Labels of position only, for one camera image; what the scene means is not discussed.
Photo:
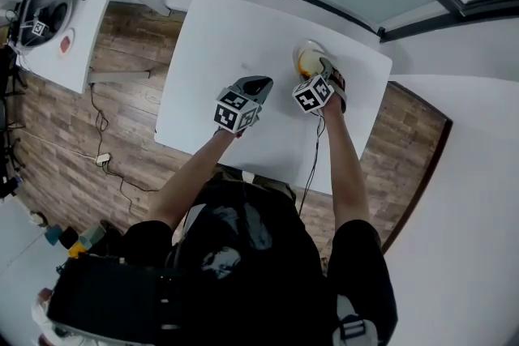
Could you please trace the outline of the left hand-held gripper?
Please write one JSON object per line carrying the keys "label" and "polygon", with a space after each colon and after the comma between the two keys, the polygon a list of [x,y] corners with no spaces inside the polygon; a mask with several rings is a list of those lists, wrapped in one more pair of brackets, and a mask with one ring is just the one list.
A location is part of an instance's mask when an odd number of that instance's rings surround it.
{"label": "left hand-held gripper", "polygon": [[272,87],[273,80],[268,76],[238,79],[219,93],[213,121],[220,129],[242,133],[259,120],[259,113]]}

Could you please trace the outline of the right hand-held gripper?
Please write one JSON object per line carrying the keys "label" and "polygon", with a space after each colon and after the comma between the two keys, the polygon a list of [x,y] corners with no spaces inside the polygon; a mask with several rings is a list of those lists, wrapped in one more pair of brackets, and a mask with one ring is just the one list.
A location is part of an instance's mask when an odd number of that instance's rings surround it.
{"label": "right hand-held gripper", "polygon": [[341,99],[341,112],[345,113],[347,106],[346,82],[341,73],[326,57],[320,57],[319,61],[322,66],[320,74],[313,75],[296,86],[292,92],[292,97],[304,113],[310,113],[323,108],[332,95],[336,94]]}

